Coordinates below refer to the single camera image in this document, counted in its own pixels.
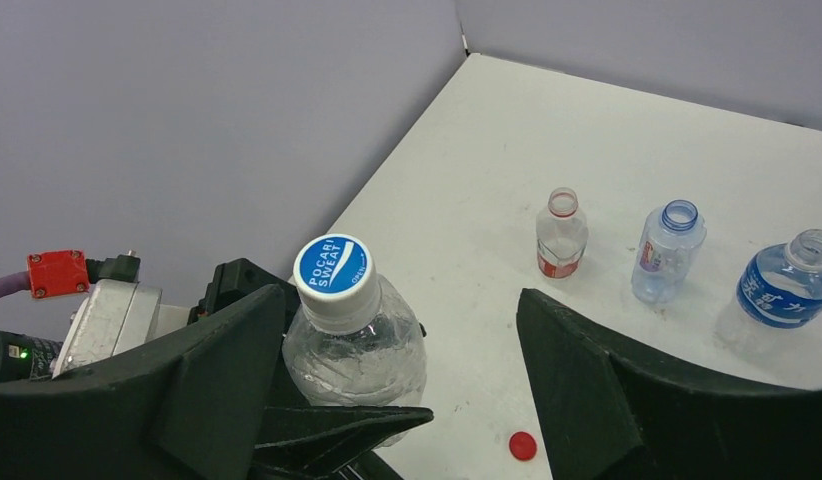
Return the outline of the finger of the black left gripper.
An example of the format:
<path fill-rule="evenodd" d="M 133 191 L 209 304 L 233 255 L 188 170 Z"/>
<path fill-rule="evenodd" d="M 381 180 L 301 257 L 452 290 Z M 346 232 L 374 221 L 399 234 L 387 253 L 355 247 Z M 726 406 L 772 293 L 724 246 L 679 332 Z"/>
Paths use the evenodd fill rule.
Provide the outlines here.
<path fill-rule="evenodd" d="M 215 268 L 205 295 L 190 309 L 188 324 L 228 307 L 264 286 L 277 286 L 282 290 L 285 304 L 284 331 L 287 331 L 300 306 L 296 288 L 246 258 L 219 264 Z"/>
<path fill-rule="evenodd" d="M 253 479 L 329 479 L 384 441 L 434 419 L 425 407 L 267 407 Z"/>

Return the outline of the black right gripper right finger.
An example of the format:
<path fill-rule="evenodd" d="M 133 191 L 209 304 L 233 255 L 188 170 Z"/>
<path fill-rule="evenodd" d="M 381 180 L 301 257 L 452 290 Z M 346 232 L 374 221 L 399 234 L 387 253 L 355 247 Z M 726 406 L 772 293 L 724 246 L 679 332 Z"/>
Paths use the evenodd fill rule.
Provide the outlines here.
<path fill-rule="evenodd" d="M 536 289 L 516 328 L 556 479 L 822 479 L 822 390 L 679 359 Z"/>

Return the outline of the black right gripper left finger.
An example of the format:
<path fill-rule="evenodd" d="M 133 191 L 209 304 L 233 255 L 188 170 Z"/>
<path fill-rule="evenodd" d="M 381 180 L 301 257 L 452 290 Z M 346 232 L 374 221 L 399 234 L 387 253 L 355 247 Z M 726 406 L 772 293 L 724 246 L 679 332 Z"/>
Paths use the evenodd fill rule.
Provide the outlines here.
<path fill-rule="evenodd" d="M 0 479 L 244 479 L 284 323 L 264 287 L 48 381 L 0 384 Z"/>

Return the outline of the red bottle cap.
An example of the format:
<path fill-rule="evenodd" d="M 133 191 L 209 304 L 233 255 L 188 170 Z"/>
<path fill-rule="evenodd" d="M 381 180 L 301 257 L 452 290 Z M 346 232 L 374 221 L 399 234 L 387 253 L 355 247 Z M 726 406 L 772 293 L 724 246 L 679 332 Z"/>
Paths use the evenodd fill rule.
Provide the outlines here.
<path fill-rule="evenodd" d="M 517 431 L 510 436 L 508 449 L 515 459 L 519 461 L 530 461 L 537 455 L 538 444 L 530 433 Z"/>

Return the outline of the blue Pocari Sweat cap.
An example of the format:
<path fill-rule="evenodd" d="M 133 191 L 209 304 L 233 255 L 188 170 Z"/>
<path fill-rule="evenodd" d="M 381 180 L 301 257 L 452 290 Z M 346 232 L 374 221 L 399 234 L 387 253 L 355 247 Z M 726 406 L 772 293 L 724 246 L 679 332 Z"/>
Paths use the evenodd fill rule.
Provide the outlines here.
<path fill-rule="evenodd" d="M 297 254 L 293 279 L 302 311 L 319 331 L 351 334 L 379 311 L 381 287 L 374 260 L 353 236 L 327 234 L 311 240 Z"/>

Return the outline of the clear unlabelled bottle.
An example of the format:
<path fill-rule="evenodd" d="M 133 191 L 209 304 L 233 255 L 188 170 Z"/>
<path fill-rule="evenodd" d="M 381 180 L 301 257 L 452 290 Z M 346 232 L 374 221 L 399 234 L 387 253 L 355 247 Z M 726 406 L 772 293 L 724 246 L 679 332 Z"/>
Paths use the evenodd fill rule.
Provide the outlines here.
<path fill-rule="evenodd" d="M 282 346 L 285 366 L 313 406 L 420 406 L 427 382 L 424 336 L 413 310 L 384 276 L 374 319 L 347 335 L 317 330 L 296 313 Z"/>

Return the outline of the red label clear bottle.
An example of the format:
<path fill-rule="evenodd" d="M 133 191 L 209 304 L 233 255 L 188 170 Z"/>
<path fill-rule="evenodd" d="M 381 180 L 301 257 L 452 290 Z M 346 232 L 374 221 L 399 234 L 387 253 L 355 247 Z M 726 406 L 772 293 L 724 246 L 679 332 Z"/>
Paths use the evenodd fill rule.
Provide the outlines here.
<path fill-rule="evenodd" d="M 541 273 L 552 279 L 572 275 L 579 267 L 589 236 L 586 215 L 574 190 L 559 187 L 550 193 L 536 216 L 535 232 Z"/>

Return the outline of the clear bottle white cap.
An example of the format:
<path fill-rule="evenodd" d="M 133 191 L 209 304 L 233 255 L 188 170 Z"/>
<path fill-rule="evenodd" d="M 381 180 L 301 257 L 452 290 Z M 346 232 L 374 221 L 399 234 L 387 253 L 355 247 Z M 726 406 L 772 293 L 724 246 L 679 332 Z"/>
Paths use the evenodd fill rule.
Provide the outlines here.
<path fill-rule="evenodd" d="M 654 209 L 646 218 L 631 277 L 632 293 L 647 304 L 672 300 L 705 241 L 696 205 L 684 199 Z"/>

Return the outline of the blue label clear bottle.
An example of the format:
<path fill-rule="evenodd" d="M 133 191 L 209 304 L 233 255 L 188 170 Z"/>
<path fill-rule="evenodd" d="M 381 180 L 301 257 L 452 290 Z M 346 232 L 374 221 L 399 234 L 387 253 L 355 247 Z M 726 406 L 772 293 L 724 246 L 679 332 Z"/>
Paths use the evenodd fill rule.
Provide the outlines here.
<path fill-rule="evenodd" d="M 793 332 L 821 313 L 822 229 L 809 229 L 754 255 L 716 334 L 736 351 L 765 356 L 785 349 Z"/>

